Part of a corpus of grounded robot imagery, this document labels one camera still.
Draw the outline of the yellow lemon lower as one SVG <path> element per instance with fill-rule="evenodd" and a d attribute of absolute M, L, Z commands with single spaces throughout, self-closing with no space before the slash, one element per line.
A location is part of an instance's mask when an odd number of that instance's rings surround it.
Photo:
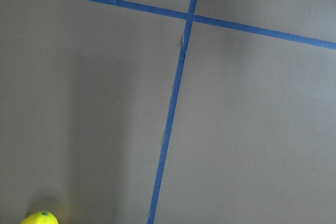
<path fill-rule="evenodd" d="M 20 224 L 59 224 L 50 211 L 39 211 L 27 216 Z"/>

